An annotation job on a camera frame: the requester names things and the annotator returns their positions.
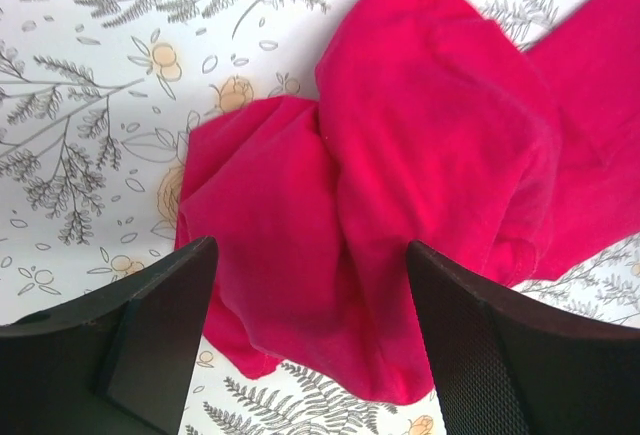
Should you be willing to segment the magenta t shirt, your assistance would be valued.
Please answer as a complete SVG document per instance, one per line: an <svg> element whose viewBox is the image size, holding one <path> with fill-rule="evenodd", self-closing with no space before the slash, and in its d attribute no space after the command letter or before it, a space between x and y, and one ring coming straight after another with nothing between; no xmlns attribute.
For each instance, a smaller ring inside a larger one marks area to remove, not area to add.
<svg viewBox="0 0 640 435"><path fill-rule="evenodd" d="M524 52L466 0L360 0L315 73L316 100L189 137L176 243L217 240L203 334L248 378L290 360L412 404L433 382L409 242L510 287L639 230L639 0Z"/></svg>

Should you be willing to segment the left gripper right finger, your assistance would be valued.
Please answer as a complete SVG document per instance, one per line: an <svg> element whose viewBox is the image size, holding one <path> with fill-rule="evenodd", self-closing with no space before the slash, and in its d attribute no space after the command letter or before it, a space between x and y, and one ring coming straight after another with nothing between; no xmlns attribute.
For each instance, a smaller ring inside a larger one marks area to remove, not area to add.
<svg viewBox="0 0 640 435"><path fill-rule="evenodd" d="M447 433L638 433L638 329L538 302L419 241L406 264Z"/></svg>

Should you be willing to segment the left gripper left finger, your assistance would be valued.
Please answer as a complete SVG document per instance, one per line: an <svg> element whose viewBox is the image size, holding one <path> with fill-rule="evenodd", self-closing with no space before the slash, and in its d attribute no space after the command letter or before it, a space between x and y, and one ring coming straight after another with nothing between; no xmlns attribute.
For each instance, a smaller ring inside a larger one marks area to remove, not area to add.
<svg viewBox="0 0 640 435"><path fill-rule="evenodd" d="M178 433L217 261L200 238L2 326L2 433Z"/></svg>

